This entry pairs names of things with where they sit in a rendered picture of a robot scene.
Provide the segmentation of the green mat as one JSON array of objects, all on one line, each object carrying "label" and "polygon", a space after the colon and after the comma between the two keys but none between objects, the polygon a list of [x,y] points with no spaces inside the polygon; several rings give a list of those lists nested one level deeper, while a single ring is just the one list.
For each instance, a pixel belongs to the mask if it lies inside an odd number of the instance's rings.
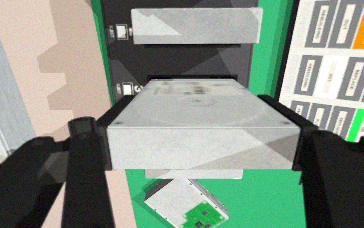
[{"label": "green mat", "polygon": [[[254,44],[249,91],[274,98],[294,0],[259,0],[259,44]],[[100,0],[90,0],[112,106],[114,105]],[[175,228],[144,203],[163,179],[144,169],[125,169],[137,228]],[[301,171],[243,169],[242,179],[196,179],[226,208],[229,219],[215,228],[306,228]]]}]

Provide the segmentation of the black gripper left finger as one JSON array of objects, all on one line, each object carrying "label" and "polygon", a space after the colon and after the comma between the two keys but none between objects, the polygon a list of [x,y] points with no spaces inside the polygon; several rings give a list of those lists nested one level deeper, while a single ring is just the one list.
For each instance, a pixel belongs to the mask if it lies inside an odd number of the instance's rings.
[{"label": "black gripper left finger", "polygon": [[0,164],[0,228],[41,228],[64,182],[60,228],[116,228],[106,128],[134,98],[125,95],[98,120],[68,121],[66,140],[35,137],[7,157]]}]

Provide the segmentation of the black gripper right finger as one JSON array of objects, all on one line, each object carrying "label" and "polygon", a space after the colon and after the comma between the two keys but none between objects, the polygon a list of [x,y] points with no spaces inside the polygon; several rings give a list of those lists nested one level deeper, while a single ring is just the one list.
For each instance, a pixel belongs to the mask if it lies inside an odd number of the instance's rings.
[{"label": "black gripper right finger", "polygon": [[267,94],[257,97],[300,127],[292,171],[302,171],[306,228],[364,228],[364,136],[346,141]]}]

